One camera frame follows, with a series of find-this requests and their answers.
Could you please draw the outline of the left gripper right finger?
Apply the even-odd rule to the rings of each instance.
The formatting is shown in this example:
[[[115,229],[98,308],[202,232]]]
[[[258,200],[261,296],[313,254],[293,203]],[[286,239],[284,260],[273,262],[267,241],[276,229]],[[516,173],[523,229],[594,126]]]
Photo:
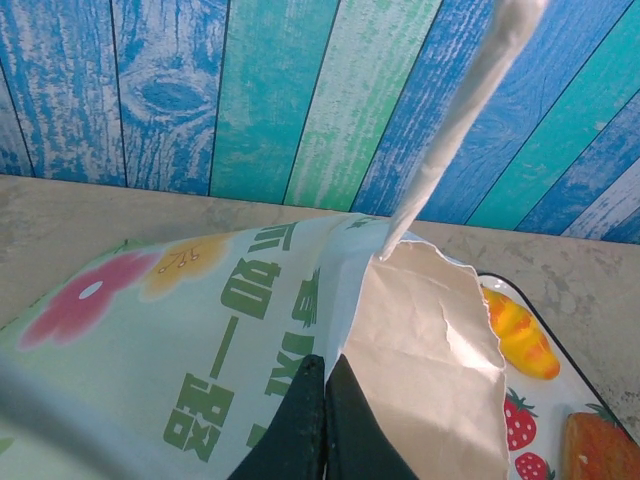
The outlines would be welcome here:
[[[328,479],[416,477],[383,433],[344,356],[326,383],[325,418]]]

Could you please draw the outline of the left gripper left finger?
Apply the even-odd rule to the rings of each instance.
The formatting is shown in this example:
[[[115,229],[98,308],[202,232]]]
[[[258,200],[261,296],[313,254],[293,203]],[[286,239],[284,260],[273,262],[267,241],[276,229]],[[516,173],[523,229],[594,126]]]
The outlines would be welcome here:
[[[303,358],[270,426],[232,479],[320,479],[324,474],[324,359]]]

